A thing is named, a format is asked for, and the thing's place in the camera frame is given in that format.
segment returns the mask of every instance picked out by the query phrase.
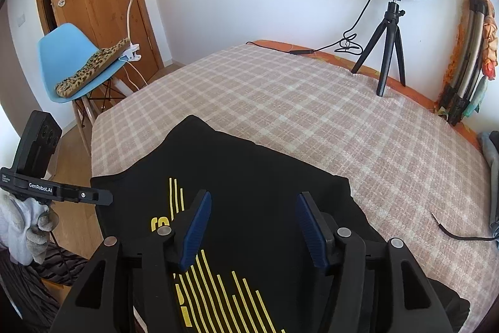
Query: chair leg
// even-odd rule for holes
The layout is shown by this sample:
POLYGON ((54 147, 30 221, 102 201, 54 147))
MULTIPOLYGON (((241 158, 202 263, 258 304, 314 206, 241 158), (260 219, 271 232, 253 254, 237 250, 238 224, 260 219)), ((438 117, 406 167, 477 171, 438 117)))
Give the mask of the chair leg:
POLYGON ((74 112, 74 117, 76 117, 76 124, 78 125, 78 131, 80 132, 81 140, 83 141, 83 146, 85 147, 85 150, 88 153, 88 156, 91 157, 91 152, 90 152, 90 147, 88 147, 88 142, 85 137, 85 133, 83 132, 83 124, 81 122, 81 117, 80 117, 80 111, 78 109, 78 105, 76 104, 76 101, 71 102, 73 105, 73 112, 74 112))
POLYGON ((121 79, 113 77, 112 83, 114 87, 125 96, 133 95, 133 91, 121 79))
POLYGON ((95 101, 90 100, 90 104, 92 105, 94 112, 96 112, 97 116, 99 116, 102 113, 101 109, 97 106, 95 101))
MULTIPOLYGON (((99 85, 99 89, 102 91, 102 93, 104 94, 105 97, 107 97, 107 89, 104 85, 100 84, 99 85)), ((109 99, 109 103, 111 104, 111 106, 116 106, 116 101, 112 98, 109 99)))
POLYGON ((90 106, 90 102, 88 101, 88 98, 86 96, 82 96, 81 100, 83 101, 83 106, 85 107, 85 110, 87 111, 88 118, 90 119, 90 122, 92 126, 94 125, 97 116, 95 115, 95 112, 93 111, 92 107, 90 106))

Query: black cable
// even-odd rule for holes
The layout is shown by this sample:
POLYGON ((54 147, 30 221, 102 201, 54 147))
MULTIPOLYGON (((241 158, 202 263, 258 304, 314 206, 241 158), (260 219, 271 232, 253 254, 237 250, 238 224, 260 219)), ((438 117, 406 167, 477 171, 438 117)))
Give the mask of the black cable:
POLYGON ((443 225, 437 220, 435 215, 432 213, 433 218, 435 221, 438 223, 438 228, 443 231, 446 235, 448 235, 450 238, 453 238, 454 240, 464 240, 466 242, 493 242, 496 240, 499 240, 499 236, 497 237, 475 237, 475 236, 469 236, 469 237, 463 237, 463 236, 458 236, 455 235, 451 232, 449 232, 443 225))
POLYGON ((63 262, 63 263, 64 263, 64 265, 66 266, 66 269, 67 269, 67 274, 69 275, 69 279, 71 279, 71 282, 74 282, 73 276, 71 275, 71 272, 69 271, 69 267, 67 266, 67 263, 66 263, 66 258, 65 258, 65 257, 64 257, 64 255, 62 254, 61 246, 57 243, 56 236, 54 236, 54 233, 52 233, 52 232, 51 232, 51 236, 52 236, 52 239, 54 240, 54 243, 55 243, 55 244, 56 244, 56 246, 57 246, 57 249, 59 250, 59 254, 61 255, 62 262, 63 262))
POLYGON ((336 50, 334 50, 335 53, 348 53, 348 54, 353 54, 355 56, 360 56, 364 52, 364 48, 360 44, 355 43, 353 41, 357 37, 357 33, 352 33, 350 36, 347 36, 346 34, 348 32, 351 32, 353 29, 355 29, 355 27, 357 26, 357 23, 359 23, 360 19, 364 15, 364 12, 366 11, 366 9, 370 3, 371 3, 371 0, 368 0, 366 5, 364 6, 362 12, 360 13, 359 17, 355 21, 354 25, 350 29, 348 29, 347 31, 343 32, 343 38, 341 40, 337 41, 336 43, 330 44, 328 46, 321 47, 317 50, 314 50, 313 52, 315 53, 316 51, 321 51, 321 50, 324 50, 326 48, 335 46, 336 44, 339 44, 340 47, 337 48, 336 50), (360 50, 360 53, 354 53, 354 52, 350 51, 352 49, 353 50, 360 50))
POLYGON ((274 51, 280 51, 281 53, 290 53, 290 51, 283 51, 283 50, 278 50, 278 49, 272 48, 272 47, 261 46, 260 44, 254 43, 252 41, 248 41, 248 42, 246 42, 246 44, 253 44, 254 46, 257 46, 257 47, 267 48, 269 50, 274 50, 274 51))
POLYGON ((308 50, 282 51, 282 50, 278 50, 278 49, 275 49, 275 48, 272 48, 272 47, 260 46, 260 45, 258 45, 256 43, 251 42, 251 41, 249 41, 246 44, 254 44, 255 46, 258 46, 258 47, 267 48, 267 49, 275 50, 275 51, 280 51, 280 52, 288 53, 288 54, 292 54, 292 55, 310 55, 310 54, 316 53, 317 51, 321 51, 321 50, 324 50, 326 48, 333 47, 333 46, 336 46, 337 44, 339 44, 340 47, 334 50, 335 53, 347 53, 347 54, 352 54, 352 55, 355 55, 355 56, 360 56, 364 52, 364 48, 360 44, 355 43, 353 41, 357 37, 357 33, 352 33, 349 36, 347 36, 346 34, 348 32, 351 32, 353 29, 355 29, 355 27, 359 23, 360 19, 364 15, 364 12, 366 11, 367 7, 369 6, 369 3, 371 3, 371 0, 367 1, 367 3, 364 6, 362 12, 360 13, 359 17, 355 21, 354 25, 350 29, 348 29, 345 32, 343 32, 343 38, 341 38, 340 40, 338 40, 335 43, 329 44, 328 46, 321 47, 321 48, 318 48, 316 50, 308 49, 308 50), (350 50, 360 50, 360 52, 352 52, 350 50))

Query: leopard print cushion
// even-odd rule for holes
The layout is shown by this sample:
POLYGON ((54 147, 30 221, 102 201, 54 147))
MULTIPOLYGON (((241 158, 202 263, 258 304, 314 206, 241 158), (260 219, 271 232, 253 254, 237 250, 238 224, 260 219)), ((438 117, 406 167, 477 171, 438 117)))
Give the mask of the leopard print cushion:
POLYGON ((96 51, 76 74, 56 85, 56 94, 69 98, 109 67, 130 45, 130 39, 120 40, 113 47, 96 51))

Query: striped fabric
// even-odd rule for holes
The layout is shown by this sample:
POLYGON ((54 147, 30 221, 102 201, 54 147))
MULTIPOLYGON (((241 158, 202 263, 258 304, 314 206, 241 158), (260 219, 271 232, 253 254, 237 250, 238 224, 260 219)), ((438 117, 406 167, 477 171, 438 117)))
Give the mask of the striped fabric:
POLYGON ((193 114, 348 177, 371 225, 386 239, 402 238, 429 277, 471 302, 462 328, 470 333, 499 294, 499 252, 494 243, 450 240, 430 213, 456 234, 486 236, 490 170, 447 123, 393 90, 377 97, 376 84, 252 45, 220 51, 101 114, 92 134, 93 176, 124 171, 193 114))
MULTIPOLYGON (((87 260, 62 248, 73 279, 79 276, 87 260)), ((14 264, 8 250, 0 251, 0 289, 16 305, 26 326, 36 333, 48 333, 59 310, 59 303, 42 283, 41 278, 71 286, 59 250, 49 242, 45 262, 30 266, 14 264)))

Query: tripod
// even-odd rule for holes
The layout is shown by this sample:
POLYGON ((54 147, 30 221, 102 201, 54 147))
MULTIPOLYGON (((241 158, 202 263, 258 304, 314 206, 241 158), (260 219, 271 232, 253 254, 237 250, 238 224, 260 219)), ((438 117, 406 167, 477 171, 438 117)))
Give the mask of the tripod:
POLYGON ((393 1, 388 2, 388 9, 385 12, 385 18, 379 24, 378 28, 371 37, 371 40, 369 40, 369 43, 367 43, 366 48, 360 55, 358 61, 355 63, 351 71, 352 74, 357 73, 357 71, 360 69, 360 67, 362 67, 362 64, 364 63, 364 61, 366 61, 366 58, 371 53, 372 49, 386 29, 385 52, 383 54, 383 62, 381 64, 378 88, 376 90, 376 94, 378 96, 383 96, 383 93, 385 92, 386 79, 388 78, 388 71, 390 70, 390 62, 392 60, 394 44, 395 50, 397 52, 397 61, 399 64, 400 83, 405 87, 404 52, 402 50, 402 37, 400 36, 400 29, 398 26, 399 17, 404 15, 405 11, 399 11, 399 6, 397 3, 393 1))

